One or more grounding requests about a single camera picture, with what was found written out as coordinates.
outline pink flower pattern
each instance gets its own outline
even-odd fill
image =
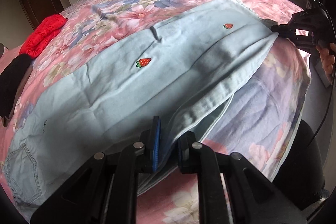
[[[19,126],[23,126],[26,115],[31,113],[46,88],[128,35],[208,1],[211,0],[79,0],[64,10],[61,14],[68,18],[68,22],[35,60],[31,77],[8,127],[4,128],[0,124],[0,166],[5,161],[14,132]],[[242,1],[260,17],[276,20],[280,24],[287,23],[293,13],[301,10],[287,0]],[[0,58],[0,73],[17,56],[19,49],[17,47],[3,54]],[[274,47],[271,54],[279,64],[286,64],[287,59],[296,58],[295,53],[288,48]],[[274,64],[273,57],[268,65]],[[297,74],[298,81],[303,81],[304,67],[302,61],[288,69]],[[253,164],[260,169],[265,165],[277,166],[280,155],[283,154],[282,145],[288,143],[291,134],[289,127],[283,129],[271,154],[262,145],[251,144],[249,151]],[[205,143],[216,151],[227,153],[226,147],[220,143],[211,140],[205,140]],[[12,199],[11,190],[1,170],[0,183]],[[137,222],[197,223],[195,183],[196,176],[173,172],[139,197]]]

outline strawberry embroidery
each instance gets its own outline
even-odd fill
[[[226,23],[226,24],[224,24],[223,26],[224,26],[224,29],[232,29],[233,24],[231,24],[231,23]]]
[[[152,60],[151,58],[142,58],[139,61],[136,61],[136,67],[138,68],[146,67],[151,60]]]

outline bed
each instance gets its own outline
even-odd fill
[[[61,14],[68,18],[33,63],[33,72],[19,98],[7,128],[0,126],[0,164],[3,167],[14,134],[25,126],[41,94],[119,40],[162,20],[212,0],[79,0]],[[302,9],[288,0],[241,0],[263,19],[279,24]],[[0,72],[18,55],[20,47],[4,52]],[[291,147],[301,119],[310,83],[309,56],[290,41],[277,38],[263,64],[234,95],[228,115],[212,128],[204,143],[220,153],[241,152],[268,179],[273,180]],[[3,168],[0,183],[7,185]],[[26,219],[30,215],[21,212]],[[197,223],[197,178],[167,174],[140,195],[138,223]]]

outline metal screw head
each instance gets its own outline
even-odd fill
[[[143,148],[143,146],[144,146],[144,144],[142,142],[135,142],[133,144],[133,147],[137,148],[137,149],[141,149],[141,148]]]
[[[199,143],[199,142],[194,142],[191,146],[194,149],[201,149],[203,145],[201,143]]]
[[[96,160],[102,160],[104,158],[104,156],[105,156],[105,154],[103,152],[97,152],[97,153],[95,153],[94,158]]]
[[[238,153],[238,152],[232,152],[231,157],[235,160],[240,160],[243,157],[243,155],[241,153]]]

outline human hand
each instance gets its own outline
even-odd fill
[[[330,48],[336,52],[336,44],[330,43]],[[330,54],[329,50],[327,48],[322,48],[320,45],[316,46],[316,49],[320,53],[320,58],[322,61],[322,68],[324,69],[325,75],[327,76],[328,80],[332,81],[332,72],[334,69],[334,63],[335,63],[335,56]]]

